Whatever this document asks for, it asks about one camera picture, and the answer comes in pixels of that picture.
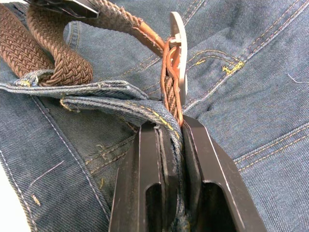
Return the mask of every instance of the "brown braided belt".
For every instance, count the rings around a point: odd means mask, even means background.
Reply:
[[[100,10],[99,18],[73,19],[30,5],[27,12],[30,32],[9,9],[0,4],[0,56],[19,78],[33,71],[54,69],[53,74],[46,75],[40,81],[40,86],[88,84],[93,78],[92,67],[65,43],[64,27],[70,21],[80,20],[94,27],[126,32],[136,37],[158,56],[163,57],[161,89],[164,105],[181,125],[183,117],[178,91],[179,73],[178,64],[175,62],[177,48],[169,48],[172,38],[164,43],[142,19],[109,1],[89,1]],[[54,64],[41,46],[53,55]]]

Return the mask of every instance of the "folded denim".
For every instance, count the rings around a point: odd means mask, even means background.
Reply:
[[[267,230],[309,230],[309,1],[115,2],[165,39],[169,12],[181,14],[184,114],[234,159]],[[24,5],[7,6],[25,22]],[[161,62],[148,48],[81,22],[64,37],[91,63],[92,83],[18,86],[1,60],[0,160],[34,231],[107,231],[116,170],[136,128],[146,120],[167,127],[179,173],[182,135],[159,101]],[[182,194],[174,231],[190,229]]]

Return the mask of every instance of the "woven elastic belt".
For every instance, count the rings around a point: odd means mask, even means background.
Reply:
[[[141,18],[123,8],[106,0],[89,2],[100,11],[98,18],[72,18],[31,4],[27,12],[29,30],[0,4],[0,56],[19,78],[38,70],[54,70],[53,74],[41,78],[40,86],[88,84],[93,79],[92,67],[65,43],[64,27],[71,21],[79,20],[94,27],[128,33],[163,58],[161,89],[164,105],[181,125],[179,64],[182,43],[177,40],[175,33],[164,43]],[[54,63],[43,49],[52,54]]]

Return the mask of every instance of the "denim pocket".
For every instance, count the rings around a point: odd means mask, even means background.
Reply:
[[[268,231],[309,230],[309,123],[235,164]]]

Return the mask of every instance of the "denim fabric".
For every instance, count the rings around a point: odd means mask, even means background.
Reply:
[[[164,39],[169,12],[180,13],[184,113],[233,158],[268,231],[308,231],[309,0],[114,2]],[[9,7],[24,23],[25,7]],[[34,231],[107,231],[117,167],[137,127],[150,120],[169,130],[180,178],[182,135],[159,101],[161,63],[148,48],[81,22],[64,39],[92,64],[93,83],[21,85],[1,61],[0,160]],[[190,228],[179,184],[174,231]]]

